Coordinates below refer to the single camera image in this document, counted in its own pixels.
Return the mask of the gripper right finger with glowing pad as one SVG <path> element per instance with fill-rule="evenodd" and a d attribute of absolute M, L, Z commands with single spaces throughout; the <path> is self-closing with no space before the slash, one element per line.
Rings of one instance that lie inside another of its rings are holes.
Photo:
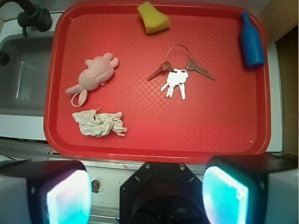
<path fill-rule="evenodd" d="M 203 204 L 212 224 L 297 224 L 299 158 L 218 155 L 206 165 Z"/>

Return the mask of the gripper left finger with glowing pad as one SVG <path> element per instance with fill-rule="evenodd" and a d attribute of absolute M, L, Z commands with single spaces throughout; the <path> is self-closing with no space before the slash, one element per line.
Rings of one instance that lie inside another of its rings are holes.
<path fill-rule="evenodd" d="M 6 160 L 0 163 L 2 224 L 86 224 L 91 177 L 70 161 Z"/>

